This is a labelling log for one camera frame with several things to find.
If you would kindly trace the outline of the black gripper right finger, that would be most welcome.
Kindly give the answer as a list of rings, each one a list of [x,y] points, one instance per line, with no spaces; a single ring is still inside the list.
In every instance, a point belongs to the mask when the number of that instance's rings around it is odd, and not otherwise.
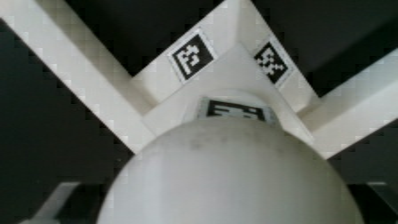
[[[365,224],[398,224],[398,193],[386,182],[368,182],[349,186]]]

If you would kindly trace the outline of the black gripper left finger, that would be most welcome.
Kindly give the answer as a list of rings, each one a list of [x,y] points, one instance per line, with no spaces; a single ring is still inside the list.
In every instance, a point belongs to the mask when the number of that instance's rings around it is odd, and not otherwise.
[[[63,182],[32,215],[18,224],[96,224],[104,185]]]

